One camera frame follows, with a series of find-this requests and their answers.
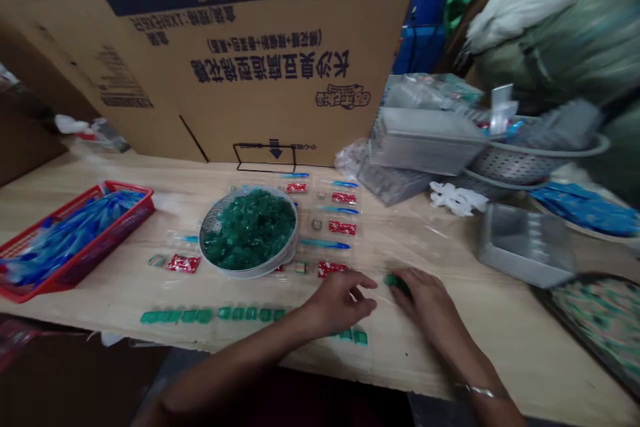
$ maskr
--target bracelet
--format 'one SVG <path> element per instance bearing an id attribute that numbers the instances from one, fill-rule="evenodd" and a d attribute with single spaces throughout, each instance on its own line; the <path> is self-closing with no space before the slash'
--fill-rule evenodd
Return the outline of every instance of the bracelet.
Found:
<path id="1" fill-rule="evenodd" d="M 508 399 L 509 398 L 509 393 L 506 391 L 506 389 L 502 389 L 501 392 L 494 392 L 494 391 L 486 389 L 486 388 L 474 387 L 474 386 L 470 386 L 468 384 L 456 384 L 455 386 L 456 387 L 460 387 L 460 388 L 466 390 L 469 393 L 476 393 L 476 394 L 487 396 L 489 398 L 495 398 L 495 399 Z"/>

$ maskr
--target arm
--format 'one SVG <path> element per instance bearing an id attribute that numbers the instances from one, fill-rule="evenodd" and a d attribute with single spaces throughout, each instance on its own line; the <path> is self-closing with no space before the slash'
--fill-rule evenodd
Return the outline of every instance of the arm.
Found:
<path id="1" fill-rule="evenodd" d="M 399 288 L 391 287 L 396 302 L 451 367 L 457 382 L 489 389 L 500 397 L 469 394 L 482 425 L 526 426 L 491 361 L 471 338 L 440 279 L 415 268 L 393 273 L 405 281 L 413 296 L 411 301 Z"/>
<path id="2" fill-rule="evenodd" d="M 311 340 L 343 332 L 376 308 L 358 286 L 377 284 L 360 272 L 331 274 L 300 308 L 239 340 L 182 375 L 136 421 L 135 427 L 168 426 L 214 418 L 267 369 Z"/>

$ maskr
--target red plastic basket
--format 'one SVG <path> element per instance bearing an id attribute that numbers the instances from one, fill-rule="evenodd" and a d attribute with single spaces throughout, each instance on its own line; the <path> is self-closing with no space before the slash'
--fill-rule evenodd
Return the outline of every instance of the red plastic basket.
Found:
<path id="1" fill-rule="evenodd" d="M 37 224 L 26 229 L 22 234 L 9 240 L 0 247 L 0 257 L 8 258 L 19 255 L 29 245 L 40 226 L 49 217 L 65 219 L 73 212 L 86 205 L 87 200 L 99 199 L 106 194 L 119 191 L 131 190 L 144 193 L 145 196 L 128 210 L 122 217 L 113 223 L 102 234 L 97 236 L 88 246 L 78 252 L 65 265 L 60 267 L 51 277 L 46 279 L 37 287 L 26 285 L 16 287 L 4 281 L 0 274 L 0 295 L 22 304 L 36 295 L 48 294 L 50 292 L 61 292 L 74 288 L 86 277 L 100 262 L 102 262 L 127 236 L 137 229 L 154 211 L 153 190 L 149 188 L 136 187 L 128 183 L 107 180 L 103 185 L 95 185 L 82 195 L 76 197 L 63 207 L 59 208 L 51 215 L 43 218 Z"/>

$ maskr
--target person's left hand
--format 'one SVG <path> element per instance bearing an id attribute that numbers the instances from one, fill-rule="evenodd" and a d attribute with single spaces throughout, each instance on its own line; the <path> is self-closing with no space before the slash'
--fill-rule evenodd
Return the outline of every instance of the person's left hand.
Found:
<path id="1" fill-rule="evenodd" d="M 335 272 L 299 308 L 312 338 L 339 334 L 371 315 L 377 302 L 365 298 L 358 286 L 375 289 L 378 285 L 355 270 Z"/>

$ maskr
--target tray of green items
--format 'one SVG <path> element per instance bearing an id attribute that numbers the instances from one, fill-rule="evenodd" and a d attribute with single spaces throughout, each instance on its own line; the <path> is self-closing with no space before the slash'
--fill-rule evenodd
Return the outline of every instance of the tray of green items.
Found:
<path id="1" fill-rule="evenodd" d="M 558 286 L 531 286 L 536 298 L 624 388 L 640 400 L 640 285 L 581 274 Z"/>
<path id="2" fill-rule="evenodd" d="M 203 257 L 233 278 L 256 278 L 295 256 L 299 222 L 289 196 L 266 185 L 247 185 L 218 201 L 205 216 Z"/>

